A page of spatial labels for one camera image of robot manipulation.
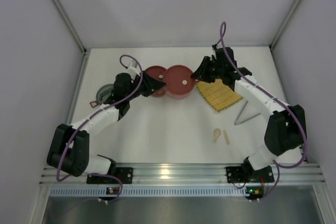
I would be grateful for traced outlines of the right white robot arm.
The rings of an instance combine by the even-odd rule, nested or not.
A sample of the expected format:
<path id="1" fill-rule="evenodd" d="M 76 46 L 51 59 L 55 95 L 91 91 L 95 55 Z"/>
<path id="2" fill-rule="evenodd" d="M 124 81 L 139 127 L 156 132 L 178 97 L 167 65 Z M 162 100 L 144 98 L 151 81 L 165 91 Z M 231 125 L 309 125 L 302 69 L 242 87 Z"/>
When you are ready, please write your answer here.
<path id="1" fill-rule="evenodd" d="M 213 55 L 203 58 L 191 78 L 206 83 L 221 80 L 251 103 L 267 122 L 263 145 L 241 164 L 244 180 L 253 181 L 280 155 L 307 141 L 304 109 L 278 100 L 257 83 L 248 69 L 237 67 L 231 48 L 214 45 L 213 51 Z"/>

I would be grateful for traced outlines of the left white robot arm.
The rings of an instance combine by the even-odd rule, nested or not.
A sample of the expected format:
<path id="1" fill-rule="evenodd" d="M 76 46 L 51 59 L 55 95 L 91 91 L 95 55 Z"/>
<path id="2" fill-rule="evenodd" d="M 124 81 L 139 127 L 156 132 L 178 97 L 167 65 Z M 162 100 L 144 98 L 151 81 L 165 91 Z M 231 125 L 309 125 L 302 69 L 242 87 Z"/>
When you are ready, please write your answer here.
<path id="1" fill-rule="evenodd" d="M 120 121 L 130 109 L 131 100 L 151 96 L 163 89 L 165 82 L 141 72 L 135 76 L 120 73 L 113 84 L 99 89 L 96 95 L 98 109 L 92 115 L 73 123 L 57 126 L 47 155 L 47 164 L 79 177 L 82 174 L 114 175 L 116 163 L 113 159 L 92 154 L 90 143 L 93 138 L 111 124 Z"/>

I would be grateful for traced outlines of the metal tongs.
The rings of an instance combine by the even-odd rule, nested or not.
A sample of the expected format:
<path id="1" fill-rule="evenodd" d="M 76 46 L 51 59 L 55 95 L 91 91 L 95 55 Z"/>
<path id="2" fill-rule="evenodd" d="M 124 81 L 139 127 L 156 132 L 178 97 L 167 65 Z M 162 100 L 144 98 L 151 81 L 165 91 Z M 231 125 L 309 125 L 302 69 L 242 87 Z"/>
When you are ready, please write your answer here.
<path id="1" fill-rule="evenodd" d="M 248 101 L 245 101 L 242 109 L 238 113 L 234 125 L 240 125 L 243 124 L 255 117 L 257 117 L 260 113 L 257 111 L 257 109 Z"/>

